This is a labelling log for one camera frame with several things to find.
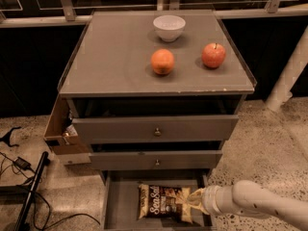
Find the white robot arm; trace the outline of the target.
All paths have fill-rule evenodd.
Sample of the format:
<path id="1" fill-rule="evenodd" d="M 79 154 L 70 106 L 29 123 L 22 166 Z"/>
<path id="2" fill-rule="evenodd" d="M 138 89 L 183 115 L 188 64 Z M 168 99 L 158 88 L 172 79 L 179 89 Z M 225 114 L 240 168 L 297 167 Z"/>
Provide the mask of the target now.
<path id="1" fill-rule="evenodd" d="M 307 65 L 308 28 L 305 29 L 295 50 L 274 85 L 266 107 L 278 112 L 292 97 L 291 89 Z M 232 186 L 209 186 L 199 189 L 189 197 L 191 206 L 206 215 L 227 214 L 249 218 L 276 217 L 290 225 L 308 230 L 308 202 L 281 197 L 248 180 Z"/>

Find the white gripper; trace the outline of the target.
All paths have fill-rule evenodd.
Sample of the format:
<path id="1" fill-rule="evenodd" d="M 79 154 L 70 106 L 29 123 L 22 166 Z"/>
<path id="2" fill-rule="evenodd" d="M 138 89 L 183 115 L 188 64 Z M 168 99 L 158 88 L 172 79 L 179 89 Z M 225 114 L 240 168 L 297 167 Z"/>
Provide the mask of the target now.
<path id="1" fill-rule="evenodd" d="M 210 186 L 203 189 L 198 189 L 191 193 L 187 200 L 190 202 L 200 202 L 198 204 L 193 204 L 192 208 L 202 212 L 205 215 L 221 216 L 222 212 L 218 208 L 216 201 L 216 196 L 220 190 L 219 186 Z"/>

